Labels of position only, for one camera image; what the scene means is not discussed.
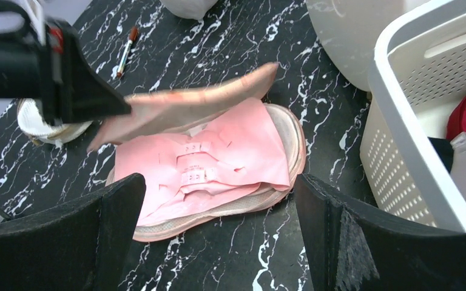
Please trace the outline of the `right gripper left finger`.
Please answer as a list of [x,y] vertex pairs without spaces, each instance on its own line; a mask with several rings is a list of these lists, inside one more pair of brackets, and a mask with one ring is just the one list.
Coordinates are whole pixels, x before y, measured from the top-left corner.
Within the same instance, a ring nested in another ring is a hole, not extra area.
[[135,173],[32,215],[0,210],[0,290],[116,290],[145,190]]

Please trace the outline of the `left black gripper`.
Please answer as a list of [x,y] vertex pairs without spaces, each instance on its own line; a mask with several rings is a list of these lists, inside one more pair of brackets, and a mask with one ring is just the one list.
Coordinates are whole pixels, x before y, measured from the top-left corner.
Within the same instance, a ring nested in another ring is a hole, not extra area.
[[0,29],[0,99],[42,100],[49,125],[126,115],[131,106],[89,66],[76,30],[48,18],[44,1],[0,1],[1,16],[17,16]]

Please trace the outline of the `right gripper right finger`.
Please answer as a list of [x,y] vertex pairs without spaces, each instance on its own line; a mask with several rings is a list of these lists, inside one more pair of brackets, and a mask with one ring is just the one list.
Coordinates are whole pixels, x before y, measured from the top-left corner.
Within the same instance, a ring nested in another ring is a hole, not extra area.
[[466,233],[391,215],[306,174],[294,194],[315,290],[466,290]]

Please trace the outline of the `pink bra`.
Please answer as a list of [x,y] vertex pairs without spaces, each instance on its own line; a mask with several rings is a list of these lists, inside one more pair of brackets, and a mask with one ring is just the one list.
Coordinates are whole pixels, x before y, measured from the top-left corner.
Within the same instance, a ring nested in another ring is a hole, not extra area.
[[144,176],[139,226],[194,215],[254,193],[290,186],[282,140],[258,99],[249,98],[192,135],[138,136],[116,149],[114,178]]

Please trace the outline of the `strawberry print mesh laundry bag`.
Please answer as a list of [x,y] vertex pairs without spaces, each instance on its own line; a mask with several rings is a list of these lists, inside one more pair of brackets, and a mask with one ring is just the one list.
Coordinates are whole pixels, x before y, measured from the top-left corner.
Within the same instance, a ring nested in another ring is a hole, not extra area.
[[145,196],[133,238],[154,242],[220,216],[280,202],[306,162],[306,141],[286,107],[262,101],[279,65],[198,89],[134,94],[128,115],[107,118],[88,151],[116,145],[107,183],[133,173]]

